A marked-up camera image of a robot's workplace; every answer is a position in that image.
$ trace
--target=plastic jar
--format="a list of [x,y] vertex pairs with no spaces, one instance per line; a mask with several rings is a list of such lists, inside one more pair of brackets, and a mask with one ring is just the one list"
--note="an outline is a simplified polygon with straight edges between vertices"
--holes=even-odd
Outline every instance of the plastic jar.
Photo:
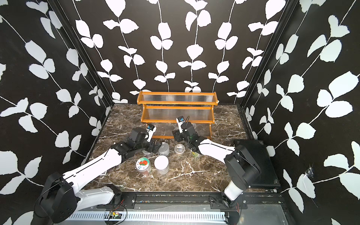
[[151,163],[148,158],[142,157],[136,162],[135,168],[141,175],[145,176],[151,172]]
[[161,156],[168,156],[170,153],[169,144],[166,142],[163,142],[162,145],[159,148],[159,155]]
[[182,155],[185,152],[185,146],[183,144],[177,144],[174,152],[179,156]]
[[159,174],[167,174],[170,169],[169,159],[166,156],[158,156],[154,162],[155,168]]

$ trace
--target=marble table surface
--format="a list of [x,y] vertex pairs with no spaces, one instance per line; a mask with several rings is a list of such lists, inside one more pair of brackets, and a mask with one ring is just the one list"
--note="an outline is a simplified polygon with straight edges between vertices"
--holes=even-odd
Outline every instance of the marble table surface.
[[[134,125],[140,122],[142,109],[142,105],[114,105],[90,155],[90,160],[104,153],[111,145],[127,138]],[[215,124],[212,125],[214,142],[231,145],[233,139],[247,138],[235,105],[215,106],[214,115]],[[170,145],[168,155],[170,170],[167,174],[159,174],[153,166],[149,175],[140,175],[135,169],[135,163],[144,155],[137,153],[134,157],[108,170],[105,176],[95,178],[85,186],[85,189],[114,184],[124,192],[222,192],[229,184],[230,176],[225,164],[209,156],[195,158],[185,143],[182,143],[186,148],[185,153],[181,156],[176,155],[174,147],[177,143],[173,139],[161,141]],[[157,156],[149,158],[152,165]]]

